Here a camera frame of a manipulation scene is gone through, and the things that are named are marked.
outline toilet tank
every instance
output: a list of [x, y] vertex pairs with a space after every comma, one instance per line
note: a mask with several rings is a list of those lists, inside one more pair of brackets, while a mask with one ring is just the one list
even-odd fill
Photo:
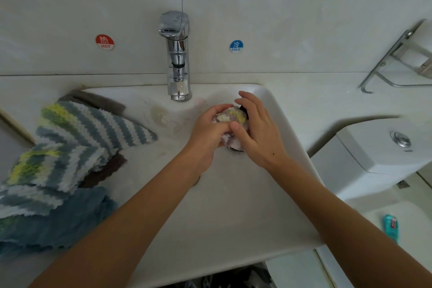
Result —
[[432, 160], [432, 142], [407, 119], [377, 119], [340, 130], [312, 163], [342, 200], [390, 188]]

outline forearm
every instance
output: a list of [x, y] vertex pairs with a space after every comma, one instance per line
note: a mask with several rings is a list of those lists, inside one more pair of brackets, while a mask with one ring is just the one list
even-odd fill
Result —
[[269, 172], [309, 218], [356, 287], [432, 287], [432, 274], [295, 161]]
[[56, 260], [30, 288], [124, 287], [199, 174], [181, 153], [129, 201]]

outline faucet spout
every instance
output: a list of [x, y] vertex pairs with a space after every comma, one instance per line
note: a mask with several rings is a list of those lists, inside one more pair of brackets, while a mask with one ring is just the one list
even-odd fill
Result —
[[168, 94], [172, 100], [192, 98], [189, 73], [189, 16], [169, 11], [160, 17], [159, 34], [165, 38], [168, 53]]

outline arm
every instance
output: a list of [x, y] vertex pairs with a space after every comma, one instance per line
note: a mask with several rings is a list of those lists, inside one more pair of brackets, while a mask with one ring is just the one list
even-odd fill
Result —
[[129, 201], [48, 267], [29, 288], [124, 287], [165, 221], [213, 160], [230, 104], [199, 117], [185, 148]]
[[290, 159], [262, 102], [240, 92], [250, 136], [231, 123], [248, 156], [265, 168], [315, 226], [355, 287], [432, 287], [432, 274]]

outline flush button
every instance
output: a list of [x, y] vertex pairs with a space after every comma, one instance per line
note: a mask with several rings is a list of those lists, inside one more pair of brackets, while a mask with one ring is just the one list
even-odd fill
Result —
[[400, 132], [391, 132], [390, 136], [392, 137], [393, 141], [397, 143], [399, 146], [408, 148], [411, 147], [411, 140], [408, 138], [407, 135], [404, 135]]

